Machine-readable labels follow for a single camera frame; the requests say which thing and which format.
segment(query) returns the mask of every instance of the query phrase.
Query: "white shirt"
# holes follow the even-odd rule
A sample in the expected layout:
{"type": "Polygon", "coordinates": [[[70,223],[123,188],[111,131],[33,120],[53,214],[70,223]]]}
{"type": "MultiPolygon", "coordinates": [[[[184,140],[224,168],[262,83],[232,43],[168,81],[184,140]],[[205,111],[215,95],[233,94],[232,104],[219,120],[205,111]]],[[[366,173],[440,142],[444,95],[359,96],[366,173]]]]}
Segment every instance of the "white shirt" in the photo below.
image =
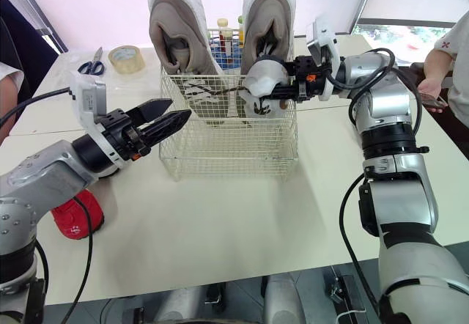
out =
{"type": "Polygon", "coordinates": [[[464,125],[469,128],[469,12],[435,43],[454,60],[453,87],[448,92],[448,104],[464,125]]]}
{"type": "Polygon", "coordinates": [[[16,90],[19,92],[24,79],[23,71],[0,62],[0,81],[7,76],[9,76],[12,81],[15,82],[16,90]]]}

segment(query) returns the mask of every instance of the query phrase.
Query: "white table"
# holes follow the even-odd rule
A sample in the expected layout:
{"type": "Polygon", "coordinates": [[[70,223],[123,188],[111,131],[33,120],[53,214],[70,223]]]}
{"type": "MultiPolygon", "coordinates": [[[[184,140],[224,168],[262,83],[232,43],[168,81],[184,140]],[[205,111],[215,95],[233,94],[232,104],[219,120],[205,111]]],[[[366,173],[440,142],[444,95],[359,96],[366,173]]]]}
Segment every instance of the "white table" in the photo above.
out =
{"type": "MultiPolygon", "coordinates": [[[[361,35],[338,36],[338,46],[342,56],[360,54],[371,49],[361,35]]],[[[294,52],[296,55],[309,54],[306,38],[295,38],[294,52]]],[[[121,75],[116,72],[108,60],[108,51],[103,52],[101,61],[106,66],[102,79],[106,83],[108,109],[121,108],[128,110],[151,98],[160,97],[160,62],[154,48],[142,48],[142,56],[146,67],[131,75],[121,75]]],[[[52,65],[35,95],[41,95],[55,89],[65,88],[69,84],[70,71],[93,57],[93,53],[65,53],[61,54],[52,65]]],[[[333,96],[327,102],[320,102],[313,98],[298,104],[298,110],[313,108],[329,108],[334,106],[348,106],[347,99],[333,96]]],[[[71,106],[70,96],[67,94],[42,100],[25,109],[21,118],[10,132],[12,136],[30,135],[34,133],[51,133],[80,130],[71,106]]]]}
{"type": "MultiPolygon", "coordinates": [[[[11,136],[0,147],[0,174],[27,155],[83,131],[11,136]]],[[[361,173],[362,152],[347,107],[298,112],[299,166],[290,180],[171,180],[153,152],[91,190],[106,222],[95,233],[91,271],[81,301],[229,281],[349,262],[339,205],[361,173]]],[[[469,240],[469,163],[424,112],[418,144],[440,205],[437,240],[469,240]]],[[[358,194],[345,226],[359,259],[378,255],[361,228],[358,194]]],[[[51,269],[47,304],[71,302],[81,282],[87,240],[68,240],[51,214],[38,225],[51,269]]]]}

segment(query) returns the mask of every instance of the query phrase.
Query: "wire basket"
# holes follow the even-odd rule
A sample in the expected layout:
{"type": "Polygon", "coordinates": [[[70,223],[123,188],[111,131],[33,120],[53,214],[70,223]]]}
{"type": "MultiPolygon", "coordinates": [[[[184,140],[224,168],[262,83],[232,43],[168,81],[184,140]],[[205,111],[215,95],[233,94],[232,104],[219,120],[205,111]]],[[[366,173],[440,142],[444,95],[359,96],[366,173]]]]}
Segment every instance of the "wire basket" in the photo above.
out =
{"type": "MultiPolygon", "coordinates": [[[[236,73],[239,38],[233,38],[236,51],[228,61],[219,51],[218,30],[211,31],[213,56],[222,68],[225,64],[225,69],[233,69],[227,72],[236,73]]],[[[240,75],[168,75],[162,69],[162,96],[173,100],[169,110],[192,111],[184,128],[160,143],[160,159],[175,180],[202,175],[289,176],[298,161],[295,103],[286,102],[281,117],[245,117],[245,102],[239,96],[242,82],[240,75]]]]}

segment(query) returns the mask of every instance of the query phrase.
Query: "shoe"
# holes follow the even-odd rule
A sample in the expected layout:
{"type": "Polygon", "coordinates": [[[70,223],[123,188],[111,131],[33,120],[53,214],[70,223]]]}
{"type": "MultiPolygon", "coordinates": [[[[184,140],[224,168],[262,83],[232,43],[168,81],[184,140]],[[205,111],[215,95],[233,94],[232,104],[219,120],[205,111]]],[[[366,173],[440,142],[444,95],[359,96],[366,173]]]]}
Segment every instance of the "shoe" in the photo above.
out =
{"type": "Polygon", "coordinates": [[[293,42],[296,0],[244,0],[244,47],[241,75],[259,56],[287,60],[293,42]]]}
{"type": "MultiPolygon", "coordinates": [[[[149,36],[168,75],[223,75],[212,57],[202,0],[148,0],[149,36]]],[[[226,117],[228,96],[220,78],[172,78],[201,118],[226,117]]]]}

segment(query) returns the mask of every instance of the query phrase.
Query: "packing tape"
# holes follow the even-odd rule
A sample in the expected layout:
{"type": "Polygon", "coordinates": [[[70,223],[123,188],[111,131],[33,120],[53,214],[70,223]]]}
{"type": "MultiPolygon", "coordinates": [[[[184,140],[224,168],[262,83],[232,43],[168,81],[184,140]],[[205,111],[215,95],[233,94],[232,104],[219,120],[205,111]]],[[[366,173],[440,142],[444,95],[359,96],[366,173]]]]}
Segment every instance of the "packing tape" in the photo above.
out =
{"type": "Polygon", "coordinates": [[[133,45],[123,45],[113,49],[109,55],[109,61],[118,73],[136,73],[145,67],[144,58],[140,49],[133,45]]]}

